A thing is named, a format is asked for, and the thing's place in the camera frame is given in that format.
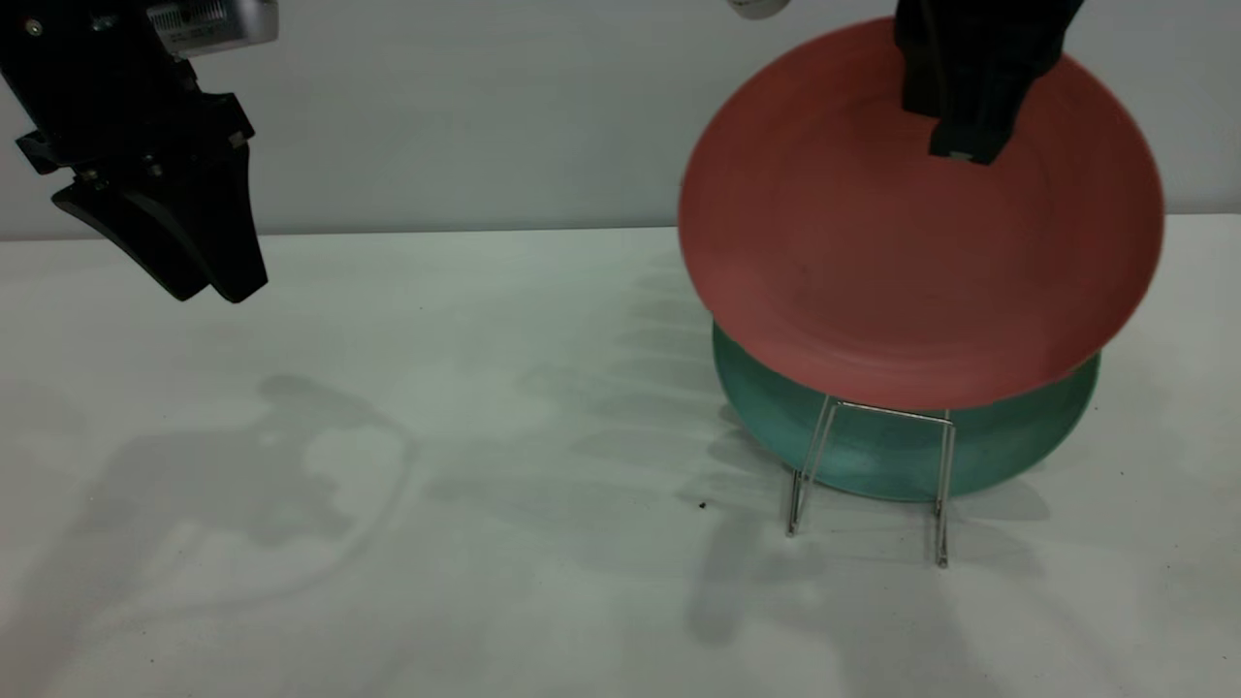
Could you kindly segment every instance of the pink plate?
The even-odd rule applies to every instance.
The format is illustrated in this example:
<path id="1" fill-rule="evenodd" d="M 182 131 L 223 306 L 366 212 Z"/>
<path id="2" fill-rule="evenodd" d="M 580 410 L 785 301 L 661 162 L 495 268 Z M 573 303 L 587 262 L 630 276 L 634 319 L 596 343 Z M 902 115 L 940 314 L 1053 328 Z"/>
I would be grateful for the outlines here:
<path id="1" fill-rule="evenodd" d="M 846 400 L 973 407 L 1064 378 L 1121 330 L 1159 260 L 1138 127 L 1064 57 L 993 165 L 934 158 L 902 75 L 876 20 L 728 99 L 681 190 L 699 296 L 759 361 Z"/>

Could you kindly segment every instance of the wire stand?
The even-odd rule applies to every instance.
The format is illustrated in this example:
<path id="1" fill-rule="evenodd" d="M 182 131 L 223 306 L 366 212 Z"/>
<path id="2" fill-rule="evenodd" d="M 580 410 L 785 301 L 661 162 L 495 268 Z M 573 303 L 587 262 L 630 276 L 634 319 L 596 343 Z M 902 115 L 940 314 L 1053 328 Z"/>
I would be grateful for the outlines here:
<path id="1" fill-rule="evenodd" d="M 943 437 L 939 442 L 939 483 L 934 497 L 936 518 L 936 564 L 941 568 L 948 566 L 948 512 L 947 504 L 951 496 L 952 482 L 952 451 L 957 441 L 957 427 L 952 424 L 951 410 L 944 410 L 942 417 L 932 417 L 918 412 L 903 412 L 901 410 L 889 410 L 886 407 L 874 407 L 845 400 L 833 400 L 830 396 L 823 399 L 823 407 L 819 410 L 819 419 L 814 422 L 814 431 L 810 433 L 810 445 L 805 450 L 805 460 L 802 469 L 793 469 L 793 494 L 788 508 L 788 535 L 797 535 L 798 525 L 805 512 L 807 501 L 810 498 L 810 487 L 814 484 L 814 476 L 819 472 L 823 462 L 823 452 L 828 446 L 828 435 L 831 432 L 831 422 L 836 419 L 840 407 L 861 410 L 864 412 L 877 412 L 894 417 L 903 417 L 932 422 L 943 426 Z"/>

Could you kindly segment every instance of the white table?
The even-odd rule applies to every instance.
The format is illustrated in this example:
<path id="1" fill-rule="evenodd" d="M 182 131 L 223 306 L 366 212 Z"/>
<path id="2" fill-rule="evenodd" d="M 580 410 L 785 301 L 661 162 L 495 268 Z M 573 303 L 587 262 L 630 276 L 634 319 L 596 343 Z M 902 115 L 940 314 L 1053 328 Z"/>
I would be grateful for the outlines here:
<path id="1" fill-rule="evenodd" d="M 947 571 L 922 505 L 786 539 L 671 230 L 263 247 L 235 307 L 0 245 L 0 696 L 1241 694 L 1241 216 Z"/>

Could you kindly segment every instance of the teal plate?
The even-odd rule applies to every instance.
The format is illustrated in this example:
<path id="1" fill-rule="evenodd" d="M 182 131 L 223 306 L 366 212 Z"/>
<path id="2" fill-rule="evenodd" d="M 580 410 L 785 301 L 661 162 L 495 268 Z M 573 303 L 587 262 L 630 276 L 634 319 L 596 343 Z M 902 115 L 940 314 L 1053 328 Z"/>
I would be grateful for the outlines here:
<path id="1" fill-rule="evenodd" d="M 759 364 L 719 325 L 712 343 L 720 383 L 746 428 L 782 461 L 800 468 L 823 394 Z M 984 407 L 953 411 L 952 494 L 999 484 L 1055 451 L 1086 411 L 1098 364 L 1096 354 L 1057 383 Z M 934 424 L 839 410 L 817 479 L 862 497 L 931 502 L 939 443 L 941 428 Z"/>

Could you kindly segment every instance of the white wall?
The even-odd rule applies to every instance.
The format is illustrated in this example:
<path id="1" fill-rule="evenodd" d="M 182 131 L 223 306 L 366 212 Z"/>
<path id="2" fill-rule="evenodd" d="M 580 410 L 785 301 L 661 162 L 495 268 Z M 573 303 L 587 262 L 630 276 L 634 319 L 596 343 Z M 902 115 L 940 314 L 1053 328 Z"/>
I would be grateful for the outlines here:
<path id="1" fill-rule="evenodd" d="M 284 0 L 282 39 L 195 61 L 258 130 L 264 230 L 666 225 L 695 138 L 787 48 L 895 0 Z M 1241 4 L 1087 0 L 1069 50 L 1129 106 L 1176 211 L 1241 211 Z M 29 129 L 0 89 L 0 134 Z M 16 147 L 0 236 L 88 229 Z"/>

